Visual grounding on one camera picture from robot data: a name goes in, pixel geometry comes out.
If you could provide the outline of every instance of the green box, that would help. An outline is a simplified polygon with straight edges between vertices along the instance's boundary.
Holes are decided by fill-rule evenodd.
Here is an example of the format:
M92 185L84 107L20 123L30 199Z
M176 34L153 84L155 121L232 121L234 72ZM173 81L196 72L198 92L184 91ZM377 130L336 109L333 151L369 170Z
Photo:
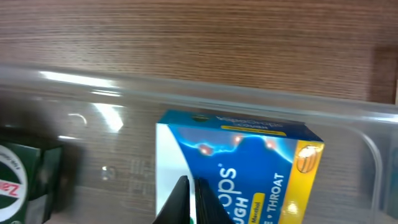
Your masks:
M42 224L51 215L61 144L0 130L0 224Z

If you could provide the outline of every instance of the plastic bin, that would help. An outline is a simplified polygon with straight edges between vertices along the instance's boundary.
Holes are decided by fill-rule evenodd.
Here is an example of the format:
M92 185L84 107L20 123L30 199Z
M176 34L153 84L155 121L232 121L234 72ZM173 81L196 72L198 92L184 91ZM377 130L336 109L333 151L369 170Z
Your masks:
M358 101L73 70L0 66L0 125L65 141L49 223L151 223L165 110L303 121L326 143L304 223L395 223L385 200L398 109Z

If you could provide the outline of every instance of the wood grain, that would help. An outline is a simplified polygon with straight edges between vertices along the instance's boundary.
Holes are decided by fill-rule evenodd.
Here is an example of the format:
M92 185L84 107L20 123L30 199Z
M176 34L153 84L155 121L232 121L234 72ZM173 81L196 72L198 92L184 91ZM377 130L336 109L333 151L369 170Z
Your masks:
M394 102L395 1L2 1L0 61Z

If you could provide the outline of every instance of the blue box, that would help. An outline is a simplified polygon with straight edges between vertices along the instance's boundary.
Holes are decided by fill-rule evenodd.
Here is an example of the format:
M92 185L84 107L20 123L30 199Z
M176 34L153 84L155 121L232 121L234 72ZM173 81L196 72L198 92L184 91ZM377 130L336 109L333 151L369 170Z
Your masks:
M187 175L206 179L235 223L302 222L324 147L303 123L170 110L156 130L157 213Z

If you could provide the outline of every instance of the yellow label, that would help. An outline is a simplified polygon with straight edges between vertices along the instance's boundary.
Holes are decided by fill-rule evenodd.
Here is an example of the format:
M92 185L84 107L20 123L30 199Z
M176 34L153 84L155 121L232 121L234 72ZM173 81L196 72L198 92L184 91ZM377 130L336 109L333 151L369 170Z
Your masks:
M322 142L297 142L279 224L302 223L323 147Z
M262 212L262 206L266 195L264 193L255 193L251 203L249 222L250 224L259 224Z
M262 129L257 129L257 128L244 128L244 127L235 127L235 126L226 126L226 125L222 125L221 128L227 129L227 130L234 130L234 131L247 131L247 132L252 132L252 133L286 136L286 134L282 131L270 131L270 130L262 130Z

